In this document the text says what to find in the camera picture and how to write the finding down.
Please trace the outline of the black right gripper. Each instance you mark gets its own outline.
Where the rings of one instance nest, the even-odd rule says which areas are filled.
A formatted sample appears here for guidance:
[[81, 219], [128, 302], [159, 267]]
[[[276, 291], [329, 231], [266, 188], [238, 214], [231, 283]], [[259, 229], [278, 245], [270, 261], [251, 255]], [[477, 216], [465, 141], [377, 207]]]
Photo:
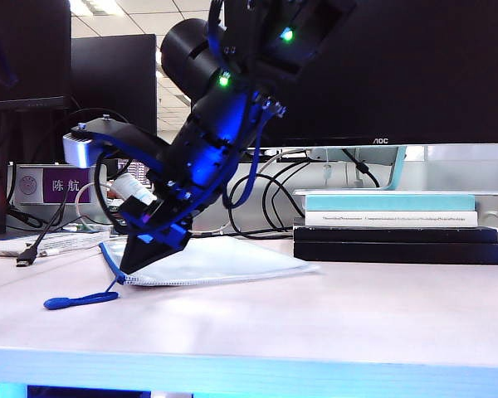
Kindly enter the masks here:
[[126, 274], [183, 250], [193, 217], [222, 193], [232, 177], [231, 140], [162, 140], [122, 143], [120, 151], [149, 167], [154, 199], [131, 197], [120, 207], [129, 236], [120, 261]]

